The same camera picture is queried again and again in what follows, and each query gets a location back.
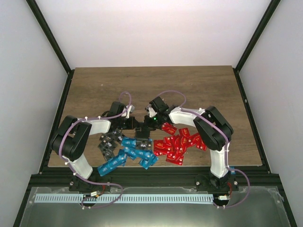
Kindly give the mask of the black card holder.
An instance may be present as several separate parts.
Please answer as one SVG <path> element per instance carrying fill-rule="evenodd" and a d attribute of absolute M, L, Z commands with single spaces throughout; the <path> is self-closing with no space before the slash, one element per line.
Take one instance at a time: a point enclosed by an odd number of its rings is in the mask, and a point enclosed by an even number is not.
<path fill-rule="evenodd" d="M 135 129 L 135 138 L 136 139 L 149 139 L 150 138 L 151 129 L 143 123 L 143 128 L 141 130 Z"/>

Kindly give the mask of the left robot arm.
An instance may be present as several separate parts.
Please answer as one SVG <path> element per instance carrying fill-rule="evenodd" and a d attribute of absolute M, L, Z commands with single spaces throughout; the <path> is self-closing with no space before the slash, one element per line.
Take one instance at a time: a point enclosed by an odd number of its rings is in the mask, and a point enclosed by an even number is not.
<path fill-rule="evenodd" d="M 134 111 L 132 104 L 124 105 L 114 101 L 109 111 L 98 117 L 76 118 L 68 115 L 53 135 L 50 143 L 51 150 L 55 151 L 65 164 L 70 167 L 73 174 L 80 177 L 80 185 L 86 191 L 92 191 L 97 180 L 91 176 L 92 166 L 84 155 L 89 136 L 104 134 L 103 148 L 108 157 L 113 157 L 113 150 L 122 142 L 122 130 L 127 123 L 134 123 L 130 114 Z"/>

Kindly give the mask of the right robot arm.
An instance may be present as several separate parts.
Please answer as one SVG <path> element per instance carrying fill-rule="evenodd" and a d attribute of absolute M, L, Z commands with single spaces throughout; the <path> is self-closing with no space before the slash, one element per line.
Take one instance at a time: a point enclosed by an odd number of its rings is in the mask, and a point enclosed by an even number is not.
<path fill-rule="evenodd" d="M 158 96 L 149 102 L 145 110 L 148 113 L 145 120 L 152 123 L 153 127 L 160 127 L 165 122 L 195 127 L 202 142 L 210 150 L 211 187 L 220 191 L 227 185 L 230 175 L 228 152 L 233 128 L 216 107 L 186 109 L 182 106 L 168 106 Z"/>

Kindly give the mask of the lone red VIP card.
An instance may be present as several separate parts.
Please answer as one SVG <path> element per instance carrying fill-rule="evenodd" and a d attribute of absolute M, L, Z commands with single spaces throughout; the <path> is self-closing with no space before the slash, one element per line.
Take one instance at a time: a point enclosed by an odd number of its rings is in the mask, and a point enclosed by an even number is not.
<path fill-rule="evenodd" d="M 168 133 L 169 135 L 174 135 L 177 131 L 177 128 L 167 122 L 165 122 L 162 126 L 161 126 L 161 130 Z"/>

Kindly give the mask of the red VIP card pile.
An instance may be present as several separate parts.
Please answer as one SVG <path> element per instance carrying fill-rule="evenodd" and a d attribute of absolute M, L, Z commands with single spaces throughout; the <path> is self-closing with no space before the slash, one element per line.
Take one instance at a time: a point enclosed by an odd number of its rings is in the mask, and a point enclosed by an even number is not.
<path fill-rule="evenodd" d="M 165 132 L 169 132 L 170 136 L 164 137 L 162 140 L 154 140 L 153 153 L 155 156 L 165 156 L 166 162 L 181 166 L 189 148 L 195 147 L 202 151 L 207 149 L 200 134 L 198 132 L 191 134 L 187 127 L 178 130 L 170 128 Z"/>

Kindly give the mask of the black VIP card pile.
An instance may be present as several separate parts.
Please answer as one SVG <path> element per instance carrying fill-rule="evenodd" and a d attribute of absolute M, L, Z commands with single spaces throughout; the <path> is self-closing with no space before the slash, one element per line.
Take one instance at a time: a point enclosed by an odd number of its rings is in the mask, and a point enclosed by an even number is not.
<path fill-rule="evenodd" d="M 115 130 L 113 132 L 101 134 L 100 144 L 98 148 L 100 149 L 103 158 L 108 161 L 114 158 L 114 150 L 120 144 L 123 148 L 131 148 L 135 150 L 152 150 L 152 139 L 136 139 L 126 137 L 122 131 Z"/>

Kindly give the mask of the blue VIP card pile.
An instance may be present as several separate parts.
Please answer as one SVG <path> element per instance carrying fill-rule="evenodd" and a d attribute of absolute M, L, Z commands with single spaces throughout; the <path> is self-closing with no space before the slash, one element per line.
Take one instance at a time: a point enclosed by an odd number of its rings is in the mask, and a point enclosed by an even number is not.
<path fill-rule="evenodd" d="M 115 170 L 118 166 L 124 166 L 128 158 L 131 160 L 140 158 L 141 161 L 139 162 L 139 165 L 141 165 L 144 169 L 148 169 L 159 160 L 159 158 L 154 155 L 153 150 L 147 151 L 123 148 L 120 144 L 114 150 L 114 155 L 114 158 L 109 159 L 97 168 L 100 176 L 107 175 Z"/>

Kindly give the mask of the black aluminium frame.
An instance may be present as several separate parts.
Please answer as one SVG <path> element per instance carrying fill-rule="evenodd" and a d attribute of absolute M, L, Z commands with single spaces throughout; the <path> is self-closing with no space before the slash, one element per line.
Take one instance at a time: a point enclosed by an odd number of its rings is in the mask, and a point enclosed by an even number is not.
<path fill-rule="evenodd" d="M 282 181 L 278 174 L 274 174 L 271 172 L 269 162 L 267 160 L 265 150 L 263 148 L 251 109 L 250 105 L 247 101 L 247 96 L 245 93 L 245 89 L 242 84 L 242 80 L 240 78 L 240 70 L 243 68 L 246 63 L 249 55 L 251 54 L 253 48 L 255 47 L 257 41 L 262 35 L 264 29 L 266 28 L 268 22 L 273 16 L 276 8 L 279 5 L 278 0 L 270 1 L 262 19 L 260 20 L 254 34 L 252 35 L 247 47 L 245 48 L 237 66 L 233 68 L 233 74 L 235 76 L 239 92 L 241 94 L 241 98 L 244 103 L 244 107 L 246 110 L 246 114 L 248 116 L 248 120 L 250 123 L 250 127 L 254 136 L 254 140 L 256 142 L 259 155 L 261 157 L 262 165 L 261 166 L 240 166 L 239 169 L 248 175 L 248 179 L 250 180 L 251 186 L 275 186 L 279 192 L 279 195 L 282 196 L 282 204 L 283 209 L 286 212 L 287 223 L 295 227 L 296 221 L 294 219 L 294 215 L 292 213 L 291 207 L 289 205 L 286 193 L 284 191 Z M 50 136 L 54 135 L 55 130 L 59 127 L 59 118 L 62 116 L 63 108 L 66 103 L 66 99 L 70 90 L 70 86 L 72 83 L 72 78 L 74 75 L 74 70 L 72 70 L 67 63 L 67 60 L 62 53 L 43 13 L 41 12 L 37 2 L 35 0 L 27 1 L 28 6 L 33 12 L 37 22 L 42 28 L 45 36 L 47 37 L 49 43 L 54 49 L 58 59 L 64 67 L 64 70 L 67 73 L 67 79 L 64 85 L 64 89 L 62 92 L 62 96 L 58 105 L 58 109 L 56 111 L 55 119 L 52 125 L 52 129 L 50 132 Z M 29 196 L 30 190 L 33 187 L 41 187 L 41 186 L 66 186 L 67 182 L 71 180 L 71 172 L 62 167 L 55 169 L 53 167 L 48 167 L 49 159 L 51 156 L 51 150 L 49 147 L 46 147 L 45 153 L 39 168 L 39 173 L 31 175 L 27 190 L 25 192 L 24 198 L 20 205 L 20 209 L 18 211 L 17 217 L 14 222 L 14 226 L 19 227 L 22 224 L 22 221 L 29 215 Z M 126 168 L 125 172 L 118 171 L 116 174 L 113 174 L 111 177 L 114 180 L 118 180 L 124 183 L 126 186 L 147 186 L 147 187 L 177 187 L 177 186 L 192 186 L 194 181 L 194 177 L 206 176 L 209 170 L 208 166 L 200 166 L 200 167 L 182 167 L 177 169 L 175 167 L 156 167 L 147 173 L 144 173 L 142 170 L 139 170 L 137 167 Z"/>

